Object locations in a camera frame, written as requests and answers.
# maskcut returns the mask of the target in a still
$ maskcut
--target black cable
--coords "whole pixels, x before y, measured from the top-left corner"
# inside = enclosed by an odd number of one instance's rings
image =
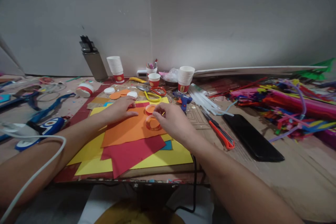
[[[190,210],[189,208],[186,208],[184,206],[178,206],[174,212],[177,211],[177,209],[182,209],[184,211],[187,211],[189,213],[194,213],[195,209],[196,209],[196,183],[197,183],[197,164],[196,164],[196,157],[194,156],[194,167],[195,167],[195,175],[194,175],[194,192],[193,192],[193,204],[194,207],[192,208],[192,210]]]

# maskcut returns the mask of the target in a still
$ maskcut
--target power cord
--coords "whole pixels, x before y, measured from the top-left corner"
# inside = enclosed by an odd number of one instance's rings
[[[4,134],[7,134],[11,137],[14,138],[36,138],[36,137],[43,137],[43,138],[48,138],[48,137],[53,137],[53,138],[60,138],[63,140],[63,143],[61,145],[61,147],[59,148],[59,150],[56,152],[56,154],[47,162],[45,163],[37,172],[35,172],[35,174],[33,176],[31,176],[31,178],[24,184],[24,186],[20,189],[20,191],[17,193],[17,195],[14,197],[14,199],[12,200],[12,202],[10,203],[9,207],[7,208],[6,212],[4,213],[4,215],[2,216],[2,218],[0,219],[0,224],[3,224],[5,222],[5,220],[7,219],[7,217],[9,216],[9,214],[11,213],[11,211],[13,210],[13,208],[15,207],[16,203],[18,202],[19,198],[22,196],[23,192],[26,190],[26,188],[30,185],[30,183],[52,162],[54,161],[55,158],[57,158],[57,156],[62,152],[62,150],[65,147],[65,144],[67,142],[67,139],[63,136],[57,136],[57,135],[37,135],[37,136],[20,136],[20,135],[16,135],[16,134],[12,134],[12,133],[8,133],[5,132],[3,129],[0,129],[1,132],[3,132]]]
[[[175,208],[174,212],[176,212],[178,209],[182,209],[184,211],[187,211],[189,213],[194,213],[196,210],[196,183],[197,183],[197,163],[196,163],[196,157],[194,156],[194,191],[193,191],[193,199],[192,199],[192,203],[193,203],[193,208],[192,210],[190,210],[189,208],[186,208],[184,206],[178,206],[177,208]]]

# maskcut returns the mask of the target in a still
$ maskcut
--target right hand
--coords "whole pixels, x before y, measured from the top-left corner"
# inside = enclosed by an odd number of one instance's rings
[[[153,116],[159,121],[161,127],[181,144],[196,134],[196,129],[177,105],[160,103],[155,107]]]

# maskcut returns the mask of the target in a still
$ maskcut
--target glue gun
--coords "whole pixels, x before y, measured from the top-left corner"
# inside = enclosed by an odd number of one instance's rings
[[[182,111],[183,111],[184,113],[186,113],[186,111],[187,111],[187,104],[189,104],[193,99],[192,99],[191,97],[186,96],[186,95],[184,95],[184,94],[181,94],[181,93],[179,93],[179,92],[177,92],[177,91],[174,91],[174,92],[173,92],[173,95],[174,95],[175,97],[179,97],[179,98],[181,99],[181,101],[182,101],[181,109],[182,109]]]

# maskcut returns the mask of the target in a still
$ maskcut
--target blue paper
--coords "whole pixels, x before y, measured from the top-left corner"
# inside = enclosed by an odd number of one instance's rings
[[[11,95],[9,95],[9,94],[0,95],[0,103],[9,101],[10,99],[11,99]]]
[[[108,104],[112,104],[112,103],[105,103],[103,107],[107,107]]]
[[[165,142],[166,146],[163,147],[162,149],[160,149],[160,151],[163,151],[163,150],[164,151],[170,151],[170,150],[172,150],[173,147],[172,147],[172,143],[171,142],[172,142],[171,140],[166,141]]]

